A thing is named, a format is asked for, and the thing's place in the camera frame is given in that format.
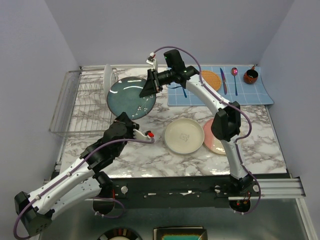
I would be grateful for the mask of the wire dish rack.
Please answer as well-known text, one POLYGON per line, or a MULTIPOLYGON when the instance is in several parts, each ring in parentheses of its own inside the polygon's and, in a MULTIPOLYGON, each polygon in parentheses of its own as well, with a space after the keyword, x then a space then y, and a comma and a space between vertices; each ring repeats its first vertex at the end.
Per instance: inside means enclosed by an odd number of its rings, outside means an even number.
POLYGON ((68 71, 49 131, 62 137, 99 136, 115 119, 104 93, 104 67, 68 71))

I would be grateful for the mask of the cream white plate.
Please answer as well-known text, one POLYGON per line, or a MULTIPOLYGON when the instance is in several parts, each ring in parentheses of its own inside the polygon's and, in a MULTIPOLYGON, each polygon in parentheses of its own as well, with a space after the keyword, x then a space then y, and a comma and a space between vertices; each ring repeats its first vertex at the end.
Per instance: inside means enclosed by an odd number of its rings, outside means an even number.
POLYGON ((203 128, 195 120, 180 118, 167 125, 164 142, 169 144, 201 145, 205 139, 203 128))

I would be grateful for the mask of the pink and cream plate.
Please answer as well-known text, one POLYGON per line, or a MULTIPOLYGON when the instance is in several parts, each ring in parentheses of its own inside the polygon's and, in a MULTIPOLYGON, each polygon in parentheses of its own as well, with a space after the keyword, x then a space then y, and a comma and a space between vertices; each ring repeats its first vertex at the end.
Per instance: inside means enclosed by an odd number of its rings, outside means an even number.
POLYGON ((213 153, 218 155, 226 155, 225 149, 220 140, 218 140, 212 133, 211 126, 213 123, 213 118, 208 120, 204 126, 204 142, 203 144, 213 153))

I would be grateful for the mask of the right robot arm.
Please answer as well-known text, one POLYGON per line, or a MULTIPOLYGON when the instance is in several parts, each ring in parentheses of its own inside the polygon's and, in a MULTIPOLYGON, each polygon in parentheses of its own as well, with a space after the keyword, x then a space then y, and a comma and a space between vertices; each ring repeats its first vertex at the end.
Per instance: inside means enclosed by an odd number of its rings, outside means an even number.
POLYGON ((155 95, 163 90, 164 85, 176 83, 197 96, 213 114, 211 132, 221 141, 230 168, 230 191, 241 196, 249 191, 255 181, 253 174, 244 166, 242 150, 238 144, 241 140, 241 118, 248 116, 236 101, 230 102, 210 87, 202 77, 200 66, 186 66, 181 57, 181 48, 167 46, 164 59, 168 69, 158 72, 156 53, 151 52, 146 62, 152 66, 147 71, 147 80, 141 90, 140 98, 155 95))

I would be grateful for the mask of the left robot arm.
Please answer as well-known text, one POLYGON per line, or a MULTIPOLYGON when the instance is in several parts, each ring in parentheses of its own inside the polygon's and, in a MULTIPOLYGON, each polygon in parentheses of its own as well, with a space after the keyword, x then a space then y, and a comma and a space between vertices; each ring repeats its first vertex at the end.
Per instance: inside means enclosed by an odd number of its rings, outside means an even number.
POLYGON ((128 142, 149 144, 154 139, 141 133, 139 124, 122 112, 103 136, 89 145, 69 168, 32 192, 16 194, 14 238, 22 239, 18 235, 19 223, 26 229, 25 239, 28 240, 45 230, 68 205, 97 196, 107 197, 112 190, 112 181, 102 170, 120 156, 128 142))

